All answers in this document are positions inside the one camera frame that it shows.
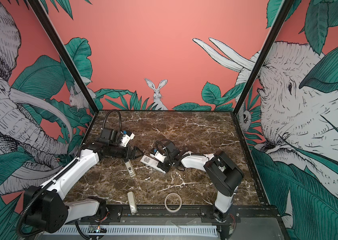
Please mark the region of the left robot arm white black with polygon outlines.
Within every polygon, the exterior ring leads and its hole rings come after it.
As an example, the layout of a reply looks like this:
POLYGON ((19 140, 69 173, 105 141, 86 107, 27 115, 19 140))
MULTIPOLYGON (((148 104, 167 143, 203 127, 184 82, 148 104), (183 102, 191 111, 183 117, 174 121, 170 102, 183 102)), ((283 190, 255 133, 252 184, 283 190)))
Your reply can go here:
POLYGON ((78 156, 50 180, 39 187, 30 186, 25 191, 24 208, 16 226, 18 237, 55 233, 64 224, 86 217, 98 223, 106 220, 109 210, 105 199, 91 197, 70 203, 64 199, 76 182, 103 158, 135 159, 137 148, 129 144, 134 137, 130 131, 114 133, 104 128, 98 141, 81 145, 78 156))

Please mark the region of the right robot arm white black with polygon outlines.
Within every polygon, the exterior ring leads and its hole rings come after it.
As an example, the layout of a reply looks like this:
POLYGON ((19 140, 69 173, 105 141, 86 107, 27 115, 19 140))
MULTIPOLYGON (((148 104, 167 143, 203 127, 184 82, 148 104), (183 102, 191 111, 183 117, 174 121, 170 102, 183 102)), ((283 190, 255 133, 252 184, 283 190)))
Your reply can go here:
POLYGON ((241 184, 244 173, 237 164, 224 152, 214 154, 199 154, 192 151, 170 151, 154 149, 151 156, 158 161, 158 169, 167 173, 171 167, 184 167, 206 172, 217 190, 213 215, 219 222, 228 218, 233 205, 233 198, 241 184))

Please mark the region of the white remote control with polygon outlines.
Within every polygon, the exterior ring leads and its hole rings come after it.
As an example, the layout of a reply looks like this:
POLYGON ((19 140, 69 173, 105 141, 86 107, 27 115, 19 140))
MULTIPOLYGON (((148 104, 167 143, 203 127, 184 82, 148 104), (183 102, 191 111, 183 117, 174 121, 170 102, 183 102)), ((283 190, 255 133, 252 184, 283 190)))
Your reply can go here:
POLYGON ((140 162, 149 166, 149 167, 151 167, 151 168, 153 168, 153 169, 155 169, 155 170, 157 170, 157 171, 159 171, 159 172, 161 172, 161 173, 164 173, 164 174, 166 173, 164 170, 159 168, 159 166, 158 166, 159 161, 157 161, 157 160, 155 160, 151 157, 144 155, 142 157, 142 159, 140 160, 140 162))

